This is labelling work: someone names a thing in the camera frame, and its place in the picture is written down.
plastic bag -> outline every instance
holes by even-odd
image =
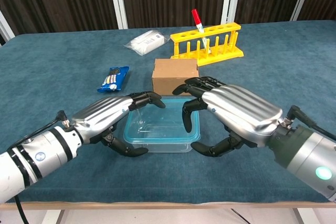
[[[109,91],[120,91],[122,82],[128,72],[130,67],[113,67],[110,68],[109,75],[105,78],[103,84],[99,89],[98,92],[104,93]]]
[[[125,45],[125,47],[134,50],[138,55],[145,55],[168,41],[169,35],[164,36],[156,30],[151,30],[132,39]]]

plastic food container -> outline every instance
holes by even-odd
[[[185,131],[182,122],[182,107],[190,99],[165,99],[165,109],[148,104],[129,113],[124,139],[135,148],[146,147],[149,152],[189,152],[190,144],[198,141],[200,121],[198,112],[191,114],[193,129]]]

blue tablecloth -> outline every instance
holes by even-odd
[[[286,112],[300,106],[335,132],[336,22],[242,25],[243,58],[199,68],[238,84]],[[159,28],[164,34],[190,27]],[[149,29],[20,35],[0,48],[0,153],[63,109],[70,117],[106,95],[96,91],[112,66],[130,66],[118,94],[152,90],[155,58],[169,58],[173,43],[139,56],[123,45]],[[118,125],[122,138],[126,119]],[[200,112],[202,142],[227,137],[223,126]],[[244,146],[219,158],[184,154],[118,155],[101,143],[21,194],[22,201],[275,202],[327,201],[274,161],[267,148]]]

blue container rim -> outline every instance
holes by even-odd
[[[181,103],[183,104],[184,102],[190,101],[191,99],[162,99],[162,101],[167,104],[167,103]],[[125,139],[126,142],[130,144],[191,144],[195,141],[198,141],[201,139],[201,134],[200,134],[200,117],[198,111],[195,111],[192,113],[192,124],[193,124],[193,129],[195,129],[195,133],[192,134],[191,136],[188,137],[182,137],[182,138],[175,138],[175,137],[167,137],[167,138],[131,138],[128,136],[127,131],[129,130],[129,127],[131,125],[131,121],[133,119],[133,112],[129,113],[129,116],[127,118],[123,138]]]

robot finger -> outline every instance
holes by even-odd
[[[191,113],[197,110],[206,110],[208,105],[202,100],[202,98],[197,98],[192,101],[187,101],[184,103],[182,108],[182,120],[185,130],[189,133],[192,130],[191,123]]]
[[[202,80],[204,81],[208,81],[210,83],[212,83],[213,85],[216,85],[216,87],[218,88],[219,86],[223,86],[223,85],[226,85],[225,83],[213,78],[213,77],[210,77],[210,76],[204,76],[204,77],[201,77]]]
[[[162,97],[152,91],[133,93],[129,96],[133,99],[132,104],[129,106],[130,111],[137,110],[147,104],[154,104],[162,109],[166,107],[166,105],[161,101]]]
[[[148,152],[148,149],[144,147],[130,148],[116,137],[113,137],[113,140],[111,142],[108,142],[106,145],[115,152],[118,152],[120,155],[126,157],[138,157]]]
[[[205,91],[208,91],[207,89],[192,86],[189,84],[182,84],[178,86],[176,89],[173,91],[173,95],[179,95],[182,94],[183,92],[189,93],[197,98],[202,97],[203,93]]]
[[[220,141],[218,144],[214,146],[207,146],[200,142],[191,143],[191,147],[201,153],[204,156],[208,157],[220,157],[224,154],[227,154],[234,149],[239,149],[243,145],[240,139],[236,139],[234,137],[227,137],[226,139]]]
[[[199,77],[194,77],[185,80],[185,83],[188,85],[196,86],[199,88],[203,88],[206,91],[210,91],[213,88],[218,88],[220,85],[218,85],[216,82],[209,81],[207,79],[199,78]]]

